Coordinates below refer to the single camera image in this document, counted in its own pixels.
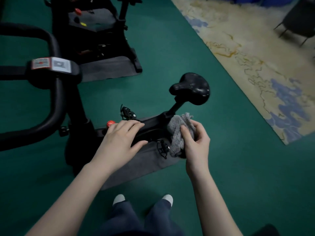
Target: pants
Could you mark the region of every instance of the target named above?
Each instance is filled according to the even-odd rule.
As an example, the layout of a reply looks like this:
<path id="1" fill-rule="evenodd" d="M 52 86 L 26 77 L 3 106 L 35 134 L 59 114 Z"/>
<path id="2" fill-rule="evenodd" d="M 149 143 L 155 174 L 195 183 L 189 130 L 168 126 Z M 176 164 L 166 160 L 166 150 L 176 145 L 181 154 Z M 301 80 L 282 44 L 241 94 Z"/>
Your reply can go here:
<path id="1" fill-rule="evenodd" d="M 170 210 L 171 203 L 161 199 L 146 216 L 143 227 L 130 202 L 116 203 L 112 207 L 110 219 L 101 225 L 95 236 L 112 236 L 126 231 L 144 231 L 156 236 L 183 236 L 179 226 L 170 219 Z"/>

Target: patterned rug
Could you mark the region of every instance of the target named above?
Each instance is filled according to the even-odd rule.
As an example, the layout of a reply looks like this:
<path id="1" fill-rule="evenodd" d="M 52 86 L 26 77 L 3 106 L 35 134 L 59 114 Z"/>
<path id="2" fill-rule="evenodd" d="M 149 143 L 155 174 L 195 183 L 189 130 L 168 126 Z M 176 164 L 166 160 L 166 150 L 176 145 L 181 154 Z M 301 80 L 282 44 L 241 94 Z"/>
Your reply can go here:
<path id="1" fill-rule="evenodd" d="M 315 130 L 315 41 L 273 30 L 290 7 L 172 2 L 285 144 Z"/>

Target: person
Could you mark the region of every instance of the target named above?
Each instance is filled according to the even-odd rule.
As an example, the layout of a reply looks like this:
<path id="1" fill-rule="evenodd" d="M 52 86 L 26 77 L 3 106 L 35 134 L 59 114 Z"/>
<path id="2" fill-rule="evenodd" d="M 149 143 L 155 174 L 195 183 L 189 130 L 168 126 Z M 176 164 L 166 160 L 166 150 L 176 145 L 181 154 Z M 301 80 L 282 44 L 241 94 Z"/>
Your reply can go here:
<path id="1" fill-rule="evenodd" d="M 204 236 L 242 236 L 235 224 L 208 167 L 210 138 L 201 123 L 191 120 L 196 128 L 194 141 L 189 130 L 181 126 L 185 142 L 186 171 L 191 179 Z M 144 126 L 135 120 L 112 124 L 90 163 L 86 164 L 49 210 L 28 231 L 26 236 L 72 236 L 94 197 L 116 170 L 130 161 L 146 145 L 140 141 L 131 147 L 136 133 Z M 99 236 L 182 236 L 183 231 L 169 218 L 173 203 L 170 195 L 157 202 L 141 226 L 132 206 L 118 195 L 112 206 L 111 218 L 95 235 Z"/>

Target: red knob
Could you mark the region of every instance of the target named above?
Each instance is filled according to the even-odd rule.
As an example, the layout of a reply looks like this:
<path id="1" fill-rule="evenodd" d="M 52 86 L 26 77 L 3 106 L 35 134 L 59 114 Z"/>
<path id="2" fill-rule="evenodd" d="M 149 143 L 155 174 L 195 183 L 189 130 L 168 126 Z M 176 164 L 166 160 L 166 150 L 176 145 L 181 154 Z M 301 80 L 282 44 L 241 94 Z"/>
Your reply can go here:
<path id="1" fill-rule="evenodd" d="M 74 11 L 78 16 L 82 15 L 82 11 L 79 8 L 75 8 Z"/>
<path id="2" fill-rule="evenodd" d="M 109 121 L 107 122 L 106 126 L 107 126 L 107 127 L 110 127 L 110 125 L 112 125 L 112 124 L 114 124 L 114 123 L 115 123 L 115 121 L 109 120 Z"/>

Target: chair leg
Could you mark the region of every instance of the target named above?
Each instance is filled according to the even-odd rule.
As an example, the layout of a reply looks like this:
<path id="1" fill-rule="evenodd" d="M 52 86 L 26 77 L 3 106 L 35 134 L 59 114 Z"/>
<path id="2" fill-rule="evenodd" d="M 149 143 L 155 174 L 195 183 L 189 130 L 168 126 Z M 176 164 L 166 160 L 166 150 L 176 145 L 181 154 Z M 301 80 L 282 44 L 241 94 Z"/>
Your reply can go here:
<path id="1" fill-rule="evenodd" d="M 282 33 L 279 35 L 279 38 L 280 38 L 281 36 L 283 36 L 283 34 L 284 34 L 287 30 L 288 30 L 288 29 L 285 29 L 285 31 L 282 32 Z"/>
<path id="2" fill-rule="evenodd" d="M 274 30 L 277 29 L 281 24 L 282 24 L 282 22 L 281 22 L 280 24 L 278 24 L 278 25 L 274 28 Z"/>
<path id="3" fill-rule="evenodd" d="M 307 41 L 308 40 L 308 38 L 306 38 L 304 41 L 303 41 L 303 43 L 300 45 L 300 47 L 305 43 L 305 41 Z"/>

